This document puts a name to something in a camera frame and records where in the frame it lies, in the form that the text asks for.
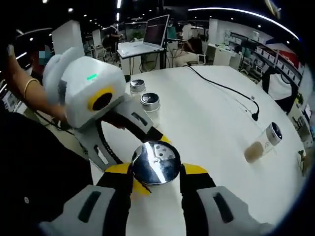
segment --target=yellow ring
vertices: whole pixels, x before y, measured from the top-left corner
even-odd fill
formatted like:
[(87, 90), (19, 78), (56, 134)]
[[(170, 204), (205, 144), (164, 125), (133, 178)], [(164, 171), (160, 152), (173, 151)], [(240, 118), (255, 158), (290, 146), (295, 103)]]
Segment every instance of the yellow ring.
[(90, 111), (94, 111), (93, 110), (93, 105), (94, 103), (104, 94), (106, 93), (111, 93), (112, 95), (114, 95), (114, 88), (112, 86), (109, 86), (109, 87), (105, 87), (105, 88), (102, 88), (101, 90), (97, 91), (92, 97), (89, 98), (89, 101), (88, 101), (88, 109)]

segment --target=spice shaker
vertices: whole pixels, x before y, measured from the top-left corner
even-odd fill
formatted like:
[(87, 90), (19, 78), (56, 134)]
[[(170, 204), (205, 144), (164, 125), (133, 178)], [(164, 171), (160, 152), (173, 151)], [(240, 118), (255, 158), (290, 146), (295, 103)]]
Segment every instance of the spice shaker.
[(160, 102), (157, 94), (153, 92), (145, 93), (140, 98), (142, 108), (146, 111), (150, 119), (153, 121), (153, 127), (159, 126), (159, 108)]
[(145, 91), (146, 86), (143, 80), (133, 80), (130, 82), (130, 94), (134, 101), (140, 102), (140, 98)]
[(252, 163), (267, 154), (282, 140), (280, 128), (272, 122), (256, 139), (253, 144), (245, 150), (245, 158)]
[(146, 186), (163, 185), (174, 180), (181, 168), (178, 151), (163, 141), (149, 141), (139, 146), (132, 156), (134, 177)]

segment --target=gold bracelet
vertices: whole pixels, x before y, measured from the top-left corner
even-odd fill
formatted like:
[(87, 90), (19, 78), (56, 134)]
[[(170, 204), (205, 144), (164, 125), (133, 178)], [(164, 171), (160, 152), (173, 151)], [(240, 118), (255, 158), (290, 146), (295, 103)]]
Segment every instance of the gold bracelet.
[(26, 86), (25, 86), (25, 88), (24, 88), (24, 92), (23, 92), (23, 98), (25, 99), (25, 94), (26, 94), (26, 90), (28, 89), (28, 87), (29, 87), (29, 85), (30, 85), (30, 83), (32, 82), (32, 81), (37, 81), (37, 82), (39, 82), (37, 79), (30, 79), (27, 83), (26, 83)]

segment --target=metal shaker lid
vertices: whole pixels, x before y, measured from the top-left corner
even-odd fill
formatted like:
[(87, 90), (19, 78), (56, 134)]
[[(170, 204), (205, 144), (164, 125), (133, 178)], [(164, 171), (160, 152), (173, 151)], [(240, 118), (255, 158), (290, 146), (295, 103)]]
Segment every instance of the metal shaker lid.
[(134, 177), (145, 185), (162, 185), (176, 178), (181, 168), (177, 150), (162, 141), (149, 141), (136, 149), (131, 162)]
[(275, 146), (282, 140), (282, 133), (276, 123), (272, 122), (266, 129), (266, 135), (269, 142)]
[(159, 97), (153, 92), (147, 92), (140, 98), (140, 103), (146, 111), (155, 111), (160, 107)]
[(132, 92), (142, 92), (146, 89), (143, 80), (133, 80), (130, 82), (130, 91)]

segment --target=green indicator light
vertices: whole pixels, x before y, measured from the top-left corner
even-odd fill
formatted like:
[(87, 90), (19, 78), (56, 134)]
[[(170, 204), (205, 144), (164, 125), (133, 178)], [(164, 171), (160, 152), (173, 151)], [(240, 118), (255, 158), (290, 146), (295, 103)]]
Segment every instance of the green indicator light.
[(95, 78), (96, 76), (97, 76), (97, 74), (93, 74), (93, 75), (87, 77), (87, 80), (91, 80), (91, 79)]

